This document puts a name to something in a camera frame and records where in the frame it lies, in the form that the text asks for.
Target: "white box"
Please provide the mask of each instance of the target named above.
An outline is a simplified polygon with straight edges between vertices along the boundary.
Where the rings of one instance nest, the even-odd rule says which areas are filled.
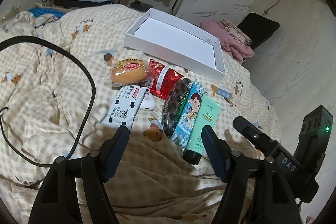
[[[225,65],[219,39],[175,16],[150,8],[126,32],[124,45],[219,82]]]

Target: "red packaging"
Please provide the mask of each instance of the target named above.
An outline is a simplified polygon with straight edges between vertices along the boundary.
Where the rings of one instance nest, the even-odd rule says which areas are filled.
[[[177,71],[151,59],[149,66],[157,73],[157,78],[151,84],[150,92],[166,100],[174,85],[183,77]]]

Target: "pink blanket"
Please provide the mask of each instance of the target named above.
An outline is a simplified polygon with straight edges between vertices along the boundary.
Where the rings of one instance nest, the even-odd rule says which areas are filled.
[[[202,21],[201,29],[219,38],[222,50],[228,53],[234,60],[240,64],[243,59],[251,58],[255,55],[250,46],[244,45],[233,36],[231,36],[225,29],[223,29],[217,22],[212,20]]]

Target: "screw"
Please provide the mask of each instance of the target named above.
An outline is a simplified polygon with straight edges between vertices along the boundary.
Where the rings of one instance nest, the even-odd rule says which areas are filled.
[[[57,162],[57,163],[60,163],[60,162],[62,162],[63,160],[64,160],[64,157],[63,157],[63,156],[59,156],[59,157],[56,158],[56,162]]]
[[[231,154],[235,157],[239,157],[241,155],[241,153],[238,150],[235,150],[235,149],[231,151]]]
[[[274,158],[271,156],[266,157],[266,161],[270,164],[274,163]]]
[[[98,150],[93,150],[93,151],[90,152],[90,156],[92,158],[97,157],[98,155],[99,155],[99,151]]]

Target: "marble floor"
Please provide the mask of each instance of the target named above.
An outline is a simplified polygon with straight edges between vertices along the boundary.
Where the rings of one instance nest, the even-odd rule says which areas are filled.
[[[282,144],[291,152],[298,144],[303,118],[319,105],[336,116],[336,18],[323,0],[255,0],[249,12],[280,23],[274,35],[255,49],[243,66],[252,83],[273,104],[283,130]],[[316,177],[319,191],[301,206],[301,216],[316,217],[336,184],[336,129]]]

